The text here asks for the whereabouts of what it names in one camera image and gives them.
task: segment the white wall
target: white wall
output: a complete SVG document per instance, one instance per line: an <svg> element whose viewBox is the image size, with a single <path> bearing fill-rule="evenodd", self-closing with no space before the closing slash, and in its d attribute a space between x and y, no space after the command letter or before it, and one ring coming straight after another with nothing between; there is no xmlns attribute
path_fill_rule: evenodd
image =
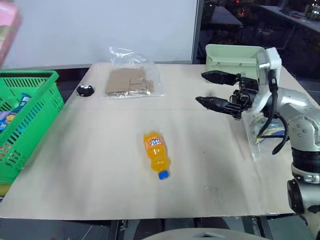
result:
<svg viewBox="0 0 320 240"><path fill-rule="evenodd" d="M196 0L15 0L23 17L3 69L85 65L109 45L191 61Z"/></svg>

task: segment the robotic arm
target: robotic arm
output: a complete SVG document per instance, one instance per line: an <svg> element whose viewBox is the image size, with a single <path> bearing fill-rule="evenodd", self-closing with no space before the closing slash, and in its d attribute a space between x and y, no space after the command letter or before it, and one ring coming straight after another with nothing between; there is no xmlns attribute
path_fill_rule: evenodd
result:
<svg viewBox="0 0 320 240"><path fill-rule="evenodd" d="M218 97L197 97L205 108L241 119L242 112L262 112L267 121L257 138L263 136L273 118L284 126L284 136L272 154L278 153L290 139L294 179L287 182L289 205L307 223L314 239L320 240L320 110L301 92L278 87L281 59L275 48L257 56L258 81L245 73L230 74L209 71L202 77L215 84L234 85L239 82L229 101Z"/></svg>

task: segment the orange soda bottle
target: orange soda bottle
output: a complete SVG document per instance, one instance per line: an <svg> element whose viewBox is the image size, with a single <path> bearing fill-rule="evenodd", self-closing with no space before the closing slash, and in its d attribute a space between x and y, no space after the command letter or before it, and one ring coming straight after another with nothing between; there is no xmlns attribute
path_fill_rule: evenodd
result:
<svg viewBox="0 0 320 240"><path fill-rule="evenodd" d="M145 151L151 160L151 168L158 173L159 179L163 180L169 177L169 158L165 142L160 133L152 131L143 135Z"/></svg>

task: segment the green plastic basket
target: green plastic basket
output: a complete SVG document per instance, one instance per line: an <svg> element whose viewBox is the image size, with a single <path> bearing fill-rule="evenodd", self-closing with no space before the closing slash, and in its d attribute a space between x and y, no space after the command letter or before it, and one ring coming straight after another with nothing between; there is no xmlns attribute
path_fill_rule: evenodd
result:
<svg viewBox="0 0 320 240"><path fill-rule="evenodd" d="M31 96L0 133L0 184L12 184L46 130L64 106L55 71L0 71L0 111L16 108L22 93Z"/></svg>

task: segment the blue bottle cap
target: blue bottle cap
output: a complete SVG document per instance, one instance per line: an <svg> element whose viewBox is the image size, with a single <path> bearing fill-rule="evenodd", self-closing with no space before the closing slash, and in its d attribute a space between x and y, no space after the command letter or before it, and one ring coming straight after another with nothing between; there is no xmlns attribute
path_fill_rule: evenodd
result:
<svg viewBox="0 0 320 240"><path fill-rule="evenodd" d="M158 176L160 180L166 179L167 177L169 177L169 172L168 171L159 172Z"/></svg>

